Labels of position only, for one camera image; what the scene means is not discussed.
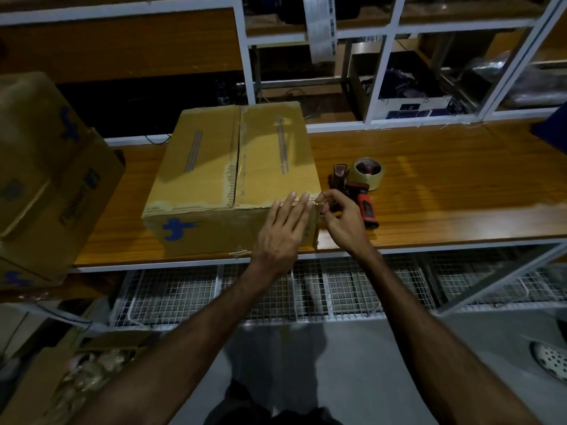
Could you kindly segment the person's left hand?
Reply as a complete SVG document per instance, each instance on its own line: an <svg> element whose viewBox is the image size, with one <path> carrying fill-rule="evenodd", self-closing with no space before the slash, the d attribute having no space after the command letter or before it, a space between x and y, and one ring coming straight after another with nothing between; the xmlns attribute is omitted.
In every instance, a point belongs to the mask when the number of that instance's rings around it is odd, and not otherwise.
<svg viewBox="0 0 567 425"><path fill-rule="evenodd" d="M306 231L306 229L294 230L294 206L301 196L297 197L296 192L291 192L281 202L280 216L283 216L282 221L284 222L281 228L271 227L270 208L266 221L259 231L252 251L251 267L267 283L272 283L290 271L298 257L298 250Z"/></svg>

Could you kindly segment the person's right hand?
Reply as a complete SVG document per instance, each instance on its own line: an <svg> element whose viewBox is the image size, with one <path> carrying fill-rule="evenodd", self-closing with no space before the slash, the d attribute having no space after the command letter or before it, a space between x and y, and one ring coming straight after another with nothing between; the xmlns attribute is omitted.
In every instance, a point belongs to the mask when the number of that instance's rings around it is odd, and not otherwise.
<svg viewBox="0 0 567 425"><path fill-rule="evenodd" d="M342 192L330 189L321 192L316 202L324 205L339 205L338 220L325 220L325 224L332 240L342 250L357 260L377 256L377 250L366 235L360 210L352 200Z"/></svg>

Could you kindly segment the taped brown cardboard box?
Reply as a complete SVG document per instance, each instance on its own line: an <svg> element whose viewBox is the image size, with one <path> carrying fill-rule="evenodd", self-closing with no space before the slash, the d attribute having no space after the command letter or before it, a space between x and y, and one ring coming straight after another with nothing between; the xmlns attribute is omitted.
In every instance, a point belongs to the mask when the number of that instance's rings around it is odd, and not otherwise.
<svg viewBox="0 0 567 425"><path fill-rule="evenodd" d="M302 246L318 236L321 193L297 101L181 113L142 213L166 257L252 251L273 202L313 203Z"/></svg>

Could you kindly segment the person's left forearm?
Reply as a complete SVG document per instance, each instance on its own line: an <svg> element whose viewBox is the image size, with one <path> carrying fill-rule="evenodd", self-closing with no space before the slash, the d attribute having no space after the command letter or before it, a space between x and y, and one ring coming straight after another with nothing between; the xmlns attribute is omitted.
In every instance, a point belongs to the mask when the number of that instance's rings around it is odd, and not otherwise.
<svg viewBox="0 0 567 425"><path fill-rule="evenodd" d="M69 425L168 425L251 308L296 259L253 257L235 283L128 365Z"/></svg>

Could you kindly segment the person's right forearm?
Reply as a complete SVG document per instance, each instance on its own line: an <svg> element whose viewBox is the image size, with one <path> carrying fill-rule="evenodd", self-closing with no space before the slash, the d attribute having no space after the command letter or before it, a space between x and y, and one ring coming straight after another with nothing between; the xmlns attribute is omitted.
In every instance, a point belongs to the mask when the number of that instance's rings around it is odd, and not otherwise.
<svg viewBox="0 0 567 425"><path fill-rule="evenodd" d="M365 272L403 361L440 425L542 425L521 399L422 306L371 245L345 248Z"/></svg>

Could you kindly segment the red black tape dispenser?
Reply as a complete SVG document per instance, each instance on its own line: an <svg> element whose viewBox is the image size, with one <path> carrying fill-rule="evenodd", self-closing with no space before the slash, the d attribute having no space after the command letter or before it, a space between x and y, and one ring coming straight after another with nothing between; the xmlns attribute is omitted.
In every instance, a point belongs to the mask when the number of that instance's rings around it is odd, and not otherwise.
<svg viewBox="0 0 567 425"><path fill-rule="evenodd" d="M335 164L332 174L328 176L330 188L342 192L357 204L366 229L379 228L372 200L368 195L370 185L348 180L349 174L350 169L347 164Z"/></svg>

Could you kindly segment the clear packing tape roll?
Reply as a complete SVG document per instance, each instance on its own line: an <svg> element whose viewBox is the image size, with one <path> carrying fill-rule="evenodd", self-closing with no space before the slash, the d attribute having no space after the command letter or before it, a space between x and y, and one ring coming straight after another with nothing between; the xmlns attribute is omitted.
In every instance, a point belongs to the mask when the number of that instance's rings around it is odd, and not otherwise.
<svg viewBox="0 0 567 425"><path fill-rule="evenodd" d="M385 174L385 167L369 157L355 160L351 165L349 181L368 185L369 191L376 190Z"/></svg>

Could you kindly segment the open cardboard box dark contents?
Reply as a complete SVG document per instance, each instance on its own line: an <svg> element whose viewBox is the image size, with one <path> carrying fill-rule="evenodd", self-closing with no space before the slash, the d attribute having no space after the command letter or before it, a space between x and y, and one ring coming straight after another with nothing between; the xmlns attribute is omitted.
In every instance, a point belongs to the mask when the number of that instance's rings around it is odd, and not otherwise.
<svg viewBox="0 0 567 425"><path fill-rule="evenodd" d="M374 73L380 61L380 41L353 43L347 75L349 105L364 121L371 103ZM418 49L418 39L395 40L373 104L373 121L455 115L452 96L430 70Z"/></svg>

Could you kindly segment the white printed paper sheet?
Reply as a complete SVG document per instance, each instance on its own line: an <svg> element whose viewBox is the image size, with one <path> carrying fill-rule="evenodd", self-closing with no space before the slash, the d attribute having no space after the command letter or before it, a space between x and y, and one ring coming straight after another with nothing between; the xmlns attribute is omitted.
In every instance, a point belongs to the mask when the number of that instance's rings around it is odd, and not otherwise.
<svg viewBox="0 0 567 425"><path fill-rule="evenodd" d="M312 64L334 62L337 52L335 0L303 0Z"/></svg>

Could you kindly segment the person's dark trousers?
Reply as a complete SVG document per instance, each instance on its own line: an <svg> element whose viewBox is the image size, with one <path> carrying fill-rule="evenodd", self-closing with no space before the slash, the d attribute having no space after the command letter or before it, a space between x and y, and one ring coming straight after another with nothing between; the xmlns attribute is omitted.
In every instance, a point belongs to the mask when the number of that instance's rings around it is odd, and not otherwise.
<svg viewBox="0 0 567 425"><path fill-rule="evenodd" d="M203 425L343 425L326 407L313 408L307 414L284 410L276 415L257 403L249 390L231 379L223 400L212 409Z"/></svg>

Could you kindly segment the large blue-printed cardboard box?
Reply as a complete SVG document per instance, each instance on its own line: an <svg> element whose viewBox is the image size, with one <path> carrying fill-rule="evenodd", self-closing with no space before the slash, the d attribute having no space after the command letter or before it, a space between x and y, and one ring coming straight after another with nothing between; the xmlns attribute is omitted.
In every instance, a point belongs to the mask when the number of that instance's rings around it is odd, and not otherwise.
<svg viewBox="0 0 567 425"><path fill-rule="evenodd" d="M0 257L70 270L124 172L46 74L0 75Z"/></svg>

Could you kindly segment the clear plastic bag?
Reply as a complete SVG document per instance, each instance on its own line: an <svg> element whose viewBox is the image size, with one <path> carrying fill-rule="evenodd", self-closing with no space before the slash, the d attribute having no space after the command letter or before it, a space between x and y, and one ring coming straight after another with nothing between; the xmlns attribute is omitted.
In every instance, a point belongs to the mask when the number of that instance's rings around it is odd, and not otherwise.
<svg viewBox="0 0 567 425"><path fill-rule="evenodd" d="M497 81L509 52L488 61L472 60L460 76L468 95L480 102ZM567 102L567 59L528 64L501 101L506 109L561 106Z"/></svg>

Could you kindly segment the dark blue object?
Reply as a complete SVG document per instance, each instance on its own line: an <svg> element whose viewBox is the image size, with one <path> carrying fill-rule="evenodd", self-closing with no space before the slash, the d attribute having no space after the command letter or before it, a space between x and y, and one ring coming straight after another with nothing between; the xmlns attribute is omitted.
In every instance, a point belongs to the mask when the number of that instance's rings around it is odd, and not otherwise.
<svg viewBox="0 0 567 425"><path fill-rule="evenodd" d="M567 106L562 106L546 120L535 123L530 133L567 155Z"/></svg>

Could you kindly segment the open carton of plastic packets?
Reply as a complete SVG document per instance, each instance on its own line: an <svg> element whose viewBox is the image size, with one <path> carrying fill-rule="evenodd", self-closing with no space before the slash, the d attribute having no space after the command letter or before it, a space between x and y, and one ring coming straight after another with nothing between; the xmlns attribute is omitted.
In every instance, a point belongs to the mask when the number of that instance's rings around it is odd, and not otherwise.
<svg viewBox="0 0 567 425"><path fill-rule="evenodd" d="M150 330L110 331L44 348L0 414L0 425L66 425L85 402L147 349Z"/></svg>

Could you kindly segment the flat cardboard box blue print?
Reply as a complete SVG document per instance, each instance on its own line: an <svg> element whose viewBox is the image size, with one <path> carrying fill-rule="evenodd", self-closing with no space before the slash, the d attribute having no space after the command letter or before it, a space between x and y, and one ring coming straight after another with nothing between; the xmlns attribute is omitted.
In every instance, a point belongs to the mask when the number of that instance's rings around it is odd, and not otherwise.
<svg viewBox="0 0 567 425"><path fill-rule="evenodd" d="M0 292L61 285L68 271L69 268L50 269L42 274L39 270L26 269L0 257Z"/></svg>

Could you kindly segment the white perforated clog shoe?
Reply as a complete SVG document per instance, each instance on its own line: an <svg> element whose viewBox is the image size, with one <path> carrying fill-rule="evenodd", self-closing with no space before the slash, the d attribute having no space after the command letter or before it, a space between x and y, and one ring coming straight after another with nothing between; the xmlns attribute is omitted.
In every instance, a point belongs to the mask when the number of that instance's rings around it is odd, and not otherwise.
<svg viewBox="0 0 567 425"><path fill-rule="evenodd" d="M542 342L531 342L530 353L549 376L567 385L567 352Z"/></svg>

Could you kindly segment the white metal shelving frame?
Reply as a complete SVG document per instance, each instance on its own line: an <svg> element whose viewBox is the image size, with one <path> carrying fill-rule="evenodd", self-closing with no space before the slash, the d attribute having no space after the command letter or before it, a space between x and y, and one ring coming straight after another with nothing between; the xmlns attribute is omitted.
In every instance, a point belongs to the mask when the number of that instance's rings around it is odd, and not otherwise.
<svg viewBox="0 0 567 425"><path fill-rule="evenodd" d="M334 62L312 64L303 0L0 0L0 75L44 72L103 137L165 142L183 109L298 101L309 133L472 123L496 116L567 0L335 0ZM373 121L393 43L418 39L440 85L456 42L521 33L497 81L455 115ZM364 121L347 95L353 43L382 43Z"/></svg>

